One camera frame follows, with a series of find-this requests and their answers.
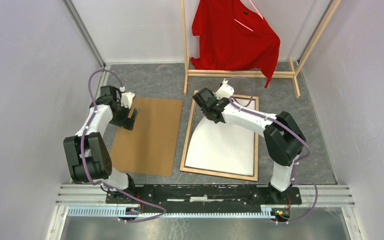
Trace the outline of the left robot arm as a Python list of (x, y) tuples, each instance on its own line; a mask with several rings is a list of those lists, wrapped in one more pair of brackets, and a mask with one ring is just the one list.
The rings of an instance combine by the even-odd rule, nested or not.
[(113, 167), (110, 153), (103, 140), (109, 124), (133, 130), (139, 109), (133, 108), (133, 92), (124, 87), (103, 86), (100, 96), (92, 99), (89, 114), (80, 130), (63, 140), (69, 174), (76, 184), (93, 184), (118, 191), (125, 204), (133, 203), (137, 190), (132, 177)]

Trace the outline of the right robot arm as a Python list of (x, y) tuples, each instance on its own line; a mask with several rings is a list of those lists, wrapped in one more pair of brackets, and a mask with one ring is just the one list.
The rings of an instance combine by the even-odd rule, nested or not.
[(289, 198), (294, 165), (303, 149), (311, 149), (294, 118), (286, 111), (268, 114), (241, 105), (234, 96), (216, 97), (208, 88), (193, 95), (204, 116), (215, 124), (233, 124), (262, 136), (274, 161), (269, 182), (269, 199), (282, 204)]

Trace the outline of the brown backing board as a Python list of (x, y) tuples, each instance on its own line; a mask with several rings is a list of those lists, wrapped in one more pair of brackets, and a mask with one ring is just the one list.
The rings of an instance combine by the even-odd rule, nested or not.
[(137, 97), (133, 130), (118, 128), (111, 147), (113, 167), (125, 173), (170, 177), (173, 171), (183, 101)]

